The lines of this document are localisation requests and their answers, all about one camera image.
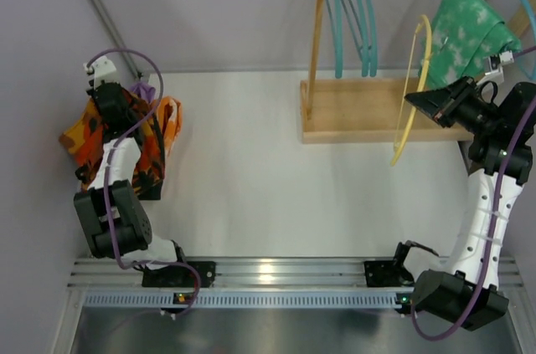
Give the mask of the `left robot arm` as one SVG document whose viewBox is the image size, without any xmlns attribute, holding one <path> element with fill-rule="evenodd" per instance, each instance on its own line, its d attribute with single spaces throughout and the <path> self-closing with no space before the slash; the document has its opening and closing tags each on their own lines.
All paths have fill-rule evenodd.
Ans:
<svg viewBox="0 0 536 354">
<path fill-rule="evenodd" d="M 165 158 L 152 108 L 117 82 L 89 91 L 100 129 L 97 169 L 74 196 L 90 252 L 122 269 L 183 267 L 179 245 L 154 234 L 142 203 L 163 176 Z"/>
</svg>

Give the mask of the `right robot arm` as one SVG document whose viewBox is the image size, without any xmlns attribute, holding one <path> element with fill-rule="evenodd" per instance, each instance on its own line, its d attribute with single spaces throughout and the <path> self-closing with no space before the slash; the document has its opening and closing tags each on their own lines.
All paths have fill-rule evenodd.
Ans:
<svg viewBox="0 0 536 354">
<path fill-rule="evenodd" d="M 451 323 L 428 341 L 457 329 L 474 331 L 502 316 L 509 300 L 499 290 L 498 260 L 513 205 L 533 166 L 528 145 L 535 127 L 535 85 L 518 82 L 500 105 L 484 100 L 487 82 L 464 76 L 447 87 L 409 93 L 405 100 L 437 125 L 459 125 L 473 135 L 468 156 L 465 217 L 446 260 L 422 244 L 408 241 L 398 254 L 400 267 L 412 277 L 413 321 L 426 312 Z"/>
</svg>

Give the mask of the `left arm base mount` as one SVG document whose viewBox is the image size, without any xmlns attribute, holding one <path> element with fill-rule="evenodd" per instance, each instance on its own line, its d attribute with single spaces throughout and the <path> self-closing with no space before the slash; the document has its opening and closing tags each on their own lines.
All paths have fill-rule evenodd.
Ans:
<svg viewBox="0 0 536 354">
<path fill-rule="evenodd" d="M 190 261 L 200 276 L 200 286 L 210 287 L 215 280 L 216 263 L 214 261 Z M 146 288 L 193 288 L 197 287 L 194 274 L 184 267 L 166 266 L 161 269 L 145 269 L 142 271 L 142 287 Z"/>
</svg>

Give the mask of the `orange camouflage trousers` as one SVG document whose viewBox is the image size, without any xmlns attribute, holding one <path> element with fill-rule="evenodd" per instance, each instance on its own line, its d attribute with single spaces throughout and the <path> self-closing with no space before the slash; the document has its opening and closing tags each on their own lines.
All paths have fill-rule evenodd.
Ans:
<svg viewBox="0 0 536 354">
<path fill-rule="evenodd" d="M 74 125 L 59 136 L 60 145 L 77 165 L 75 175 L 82 191 L 127 180 L 141 200 L 162 197 L 166 153 L 153 105 L 131 95 L 134 124 L 108 128 L 89 98 Z"/>
</svg>

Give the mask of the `green trousers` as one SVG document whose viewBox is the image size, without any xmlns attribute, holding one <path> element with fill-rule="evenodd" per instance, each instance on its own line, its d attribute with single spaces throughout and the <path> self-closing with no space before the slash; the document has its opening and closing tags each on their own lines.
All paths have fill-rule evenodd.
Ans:
<svg viewBox="0 0 536 354">
<path fill-rule="evenodd" d="M 441 89 L 463 76 L 477 78 L 486 71 L 488 57 L 522 47 L 519 37 L 485 0 L 441 0 L 431 30 L 428 90 Z"/>
</svg>

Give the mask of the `purple trousers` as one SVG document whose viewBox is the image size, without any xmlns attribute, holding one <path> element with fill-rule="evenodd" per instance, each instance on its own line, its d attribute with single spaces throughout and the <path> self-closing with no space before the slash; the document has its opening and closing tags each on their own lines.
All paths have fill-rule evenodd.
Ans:
<svg viewBox="0 0 536 354">
<path fill-rule="evenodd" d="M 146 82 L 138 81 L 128 88 L 137 98 L 151 104 L 155 100 L 156 88 Z"/>
</svg>

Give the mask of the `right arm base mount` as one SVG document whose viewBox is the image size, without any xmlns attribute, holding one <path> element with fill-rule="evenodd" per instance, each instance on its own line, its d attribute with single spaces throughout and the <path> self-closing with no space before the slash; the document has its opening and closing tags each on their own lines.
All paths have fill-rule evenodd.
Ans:
<svg viewBox="0 0 536 354">
<path fill-rule="evenodd" d="M 413 287 L 411 273 L 395 260 L 370 260 L 363 263 L 366 284 L 372 287 Z"/>
</svg>

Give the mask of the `yellow hanger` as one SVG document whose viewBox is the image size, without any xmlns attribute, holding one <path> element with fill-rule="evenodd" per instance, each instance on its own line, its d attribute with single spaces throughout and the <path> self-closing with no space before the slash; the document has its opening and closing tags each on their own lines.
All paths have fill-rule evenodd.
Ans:
<svg viewBox="0 0 536 354">
<path fill-rule="evenodd" d="M 426 81 L 428 78 L 429 68 L 430 68 L 430 58 L 432 55 L 432 28 L 429 18 L 425 14 L 420 15 L 420 22 L 415 27 L 415 32 L 412 40 L 412 45 L 410 49 L 410 58 L 408 61 L 404 88 L 402 98 L 400 99 L 399 105 L 399 114 L 396 121 L 395 134 L 394 134 L 394 144 L 393 151 L 394 155 L 390 161 L 390 166 L 394 167 L 399 161 L 405 146 L 409 140 L 411 130 L 415 123 L 415 117 L 417 109 L 411 106 L 408 110 L 405 109 L 407 102 L 405 96 L 409 92 L 410 86 L 410 73 L 412 70 L 413 58 L 415 53 L 415 46 L 417 42 L 417 37 L 419 34 L 425 31 L 425 42 L 424 42 L 424 53 L 422 60 L 420 61 L 420 74 L 418 77 L 418 82 L 416 84 L 416 92 L 420 93 L 425 90 Z"/>
</svg>

